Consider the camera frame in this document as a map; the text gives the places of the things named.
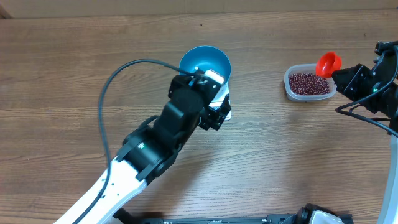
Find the clear plastic container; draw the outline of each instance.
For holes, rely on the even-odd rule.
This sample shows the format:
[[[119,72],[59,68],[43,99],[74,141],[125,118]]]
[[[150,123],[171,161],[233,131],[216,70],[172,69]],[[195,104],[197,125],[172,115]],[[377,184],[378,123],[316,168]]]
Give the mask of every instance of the clear plastic container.
[[[317,100],[325,100],[327,98],[331,98],[336,93],[336,85],[335,81],[332,78],[326,79],[329,83],[330,93],[322,94],[322,95],[297,95],[292,92],[292,89],[289,85],[289,77],[295,73],[315,73],[316,64],[306,64],[306,65],[294,65],[290,67],[285,73],[285,89],[287,98],[292,101],[297,102],[310,102]]]

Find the red cup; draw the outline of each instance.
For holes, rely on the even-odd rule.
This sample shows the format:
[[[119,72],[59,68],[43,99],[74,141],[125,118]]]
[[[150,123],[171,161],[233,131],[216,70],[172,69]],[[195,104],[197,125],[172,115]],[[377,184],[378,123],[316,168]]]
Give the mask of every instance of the red cup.
[[[315,67],[315,74],[322,78],[330,78],[331,74],[341,68],[341,58],[334,52],[324,54]]]

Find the wooden table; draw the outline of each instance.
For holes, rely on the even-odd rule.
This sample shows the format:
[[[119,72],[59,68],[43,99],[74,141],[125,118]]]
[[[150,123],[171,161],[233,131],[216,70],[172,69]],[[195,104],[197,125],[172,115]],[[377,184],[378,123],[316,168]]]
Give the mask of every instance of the wooden table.
[[[192,47],[214,45],[233,64],[232,120],[197,129],[176,163],[124,208],[253,217],[315,203],[375,223],[389,136],[335,113],[349,102],[340,94],[289,101],[282,80],[290,66],[331,50],[344,67],[371,67],[376,42],[397,40],[397,21],[398,10],[1,20],[0,222],[52,223],[104,171],[96,107],[111,72],[138,58],[178,65]],[[161,112],[175,74],[138,65],[111,84],[104,117],[113,154]]]

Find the red beans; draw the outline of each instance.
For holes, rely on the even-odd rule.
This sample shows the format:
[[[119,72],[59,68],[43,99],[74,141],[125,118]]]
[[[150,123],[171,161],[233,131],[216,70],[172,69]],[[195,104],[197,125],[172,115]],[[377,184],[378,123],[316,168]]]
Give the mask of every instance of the red beans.
[[[289,77],[289,85],[297,95],[323,95],[330,93],[329,83],[314,73],[297,73]]]

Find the blue bowl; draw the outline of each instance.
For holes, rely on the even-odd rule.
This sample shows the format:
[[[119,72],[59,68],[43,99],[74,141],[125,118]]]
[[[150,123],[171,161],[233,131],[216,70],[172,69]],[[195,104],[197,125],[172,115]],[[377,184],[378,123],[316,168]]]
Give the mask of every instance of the blue bowl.
[[[232,71],[228,56],[212,46],[199,46],[189,50],[182,57],[180,68],[188,72],[195,72],[196,68],[204,72],[212,69],[224,77],[224,85],[227,84]]]

